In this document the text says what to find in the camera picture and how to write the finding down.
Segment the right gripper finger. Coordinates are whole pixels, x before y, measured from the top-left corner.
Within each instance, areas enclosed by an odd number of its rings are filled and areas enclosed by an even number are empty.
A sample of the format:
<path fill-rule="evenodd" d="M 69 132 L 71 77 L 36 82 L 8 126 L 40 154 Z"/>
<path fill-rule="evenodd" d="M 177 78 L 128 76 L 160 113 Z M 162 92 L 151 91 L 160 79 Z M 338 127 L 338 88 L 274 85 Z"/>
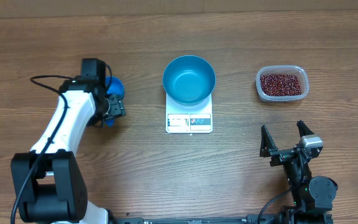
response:
<path fill-rule="evenodd" d="M 301 138 L 303 136 L 308 136 L 308 135 L 314 134 L 314 132 L 312 132 L 312 130 L 309 127 L 307 127 L 307 125 L 304 123 L 304 121 L 299 120 L 299 121 L 297 121 L 296 125 L 298 127 L 299 134 L 300 134 Z"/>
<path fill-rule="evenodd" d="M 270 135 L 266 125 L 261 127 L 261 145 L 260 145 L 260 157 L 270 157 L 272 152 L 277 151 L 278 147 L 276 146 L 272 136 Z"/>

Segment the blue plastic scoop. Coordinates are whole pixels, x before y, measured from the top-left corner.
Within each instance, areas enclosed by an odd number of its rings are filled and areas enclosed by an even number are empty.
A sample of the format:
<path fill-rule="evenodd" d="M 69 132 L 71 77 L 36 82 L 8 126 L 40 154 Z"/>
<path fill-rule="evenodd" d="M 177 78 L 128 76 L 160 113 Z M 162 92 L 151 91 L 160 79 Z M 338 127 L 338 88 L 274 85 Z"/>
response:
<path fill-rule="evenodd" d="M 124 85 L 122 84 L 122 82 L 120 81 L 120 79 L 116 78 L 116 77 L 107 77 L 106 78 L 106 84 L 108 85 L 108 90 L 106 93 L 106 97 L 105 97 L 105 102 L 106 102 L 106 108 L 104 110 L 104 112 L 107 110 L 107 101 L 106 98 L 108 97 L 108 95 L 115 93 L 117 95 L 121 95 L 122 96 L 122 100 L 124 98 Z M 105 125 L 107 125 L 108 127 L 112 127 L 115 123 L 115 120 L 113 121 L 105 121 L 103 119 L 103 122 Z"/>

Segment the blue bowl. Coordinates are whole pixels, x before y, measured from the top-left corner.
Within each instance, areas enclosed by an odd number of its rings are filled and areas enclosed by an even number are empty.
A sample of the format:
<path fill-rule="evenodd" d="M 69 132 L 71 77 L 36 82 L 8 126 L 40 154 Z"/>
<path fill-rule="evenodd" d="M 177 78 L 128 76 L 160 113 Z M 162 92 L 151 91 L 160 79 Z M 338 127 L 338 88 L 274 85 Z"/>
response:
<path fill-rule="evenodd" d="M 177 103 L 196 105 L 214 91 L 216 73 L 205 59 L 196 55 L 183 55 L 166 66 L 162 85 L 166 94 Z"/>

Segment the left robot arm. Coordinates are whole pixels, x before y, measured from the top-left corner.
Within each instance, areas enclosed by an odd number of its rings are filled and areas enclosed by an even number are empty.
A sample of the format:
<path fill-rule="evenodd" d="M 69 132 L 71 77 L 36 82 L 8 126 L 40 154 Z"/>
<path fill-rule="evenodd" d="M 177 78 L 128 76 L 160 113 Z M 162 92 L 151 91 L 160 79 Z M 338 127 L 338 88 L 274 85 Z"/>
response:
<path fill-rule="evenodd" d="M 16 193 L 11 223 L 16 215 L 26 223 L 116 222 L 110 210 L 89 201 L 76 153 L 86 127 L 111 127 L 126 115 L 124 86 L 97 58 L 84 58 L 81 73 L 63 80 L 43 135 L 29 152 L 11 160 Z"/>

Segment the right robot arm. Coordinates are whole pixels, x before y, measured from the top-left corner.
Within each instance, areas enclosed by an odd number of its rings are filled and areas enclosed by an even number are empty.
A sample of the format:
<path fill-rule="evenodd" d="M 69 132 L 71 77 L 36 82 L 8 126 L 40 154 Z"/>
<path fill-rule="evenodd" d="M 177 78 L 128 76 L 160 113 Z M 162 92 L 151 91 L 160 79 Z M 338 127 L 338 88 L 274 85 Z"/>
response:
<path fill-rule="evenodd" d="M 308 163 L 323 150 L 323 140 L 304 121 L 296 123 L 300 141 L 292 148 L 279 150 L 267 127 L 261 127 L 260 156 L 269 157 L 272 167 L 282 166 L 289 189 L 268 201 L 257 215 L 257 223 L 332 223 L 338 185 L 329 177 L 312 176 Z M 272 203 L 291 194 L 293 206 L 286 206 L 276 215 L 265 211 Z"/>

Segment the white digital kitchen scale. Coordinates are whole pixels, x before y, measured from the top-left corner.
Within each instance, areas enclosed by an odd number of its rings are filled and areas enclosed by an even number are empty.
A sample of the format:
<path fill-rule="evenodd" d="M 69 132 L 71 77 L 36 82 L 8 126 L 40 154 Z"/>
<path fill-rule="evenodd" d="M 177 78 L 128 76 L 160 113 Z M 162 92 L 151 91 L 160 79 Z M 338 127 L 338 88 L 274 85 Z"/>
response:
<path fill-rule="evenodd" d="M 170 134 L 209 134 L 213 131 L 212 95 L 196 105 L 183 105 L 166 95 L 165 130 Z"/>

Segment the red beans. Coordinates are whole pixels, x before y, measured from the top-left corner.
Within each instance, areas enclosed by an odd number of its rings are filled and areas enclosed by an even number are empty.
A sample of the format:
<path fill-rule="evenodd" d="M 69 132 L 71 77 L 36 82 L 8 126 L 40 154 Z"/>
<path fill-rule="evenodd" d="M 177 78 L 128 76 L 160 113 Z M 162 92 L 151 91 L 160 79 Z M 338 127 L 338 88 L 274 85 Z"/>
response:
<path fill-rule="evenodd" d="M 262 91 L 268 96 L 295 96 L 301 94 L 296 75 L 268 73 L 260 77 Z"/>

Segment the clear plastic container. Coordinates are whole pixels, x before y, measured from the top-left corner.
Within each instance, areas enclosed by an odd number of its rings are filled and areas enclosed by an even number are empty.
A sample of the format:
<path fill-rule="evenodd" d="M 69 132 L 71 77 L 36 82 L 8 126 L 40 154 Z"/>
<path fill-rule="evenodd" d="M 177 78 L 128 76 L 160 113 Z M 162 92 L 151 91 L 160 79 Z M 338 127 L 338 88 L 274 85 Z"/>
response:
<path fill-rule="evenodd" d="M 289 74 L 296 75 L 300 81 L 301 94 L 295 96 L 268 96 L 266 95 L 260 85 L 260 77 L 268 73 L 278 73 L 278 74 Z M 287 102 L 287 101 L 297 101 L 303 99 L 309 92 L 309 82 L 306 72 L 299 66 L 296 65 L 273 65 L 268 67 L 261 68 L 255 78 L 255 84 L 259 98 L 264 102 Z"/>

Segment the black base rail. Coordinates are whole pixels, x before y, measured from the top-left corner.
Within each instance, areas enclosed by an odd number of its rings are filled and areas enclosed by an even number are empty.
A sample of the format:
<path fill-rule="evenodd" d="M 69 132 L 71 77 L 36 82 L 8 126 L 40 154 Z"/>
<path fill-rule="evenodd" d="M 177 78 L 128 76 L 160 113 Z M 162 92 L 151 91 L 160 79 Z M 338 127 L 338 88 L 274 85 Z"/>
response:
<path fill-rule="evenodd" d="M 143 219 L 143 218 L 113 218 L 109 221 L 113 224 L 333 224 L 332 215 L 323 216 L 301 215 L 300 213 L 291 218 L 286 215 L 262 215 L 258 221 L 258 215 L 250 214 L 246 217 L 219 217 L 219 218 L 166 218 L 166 219 Z"/>

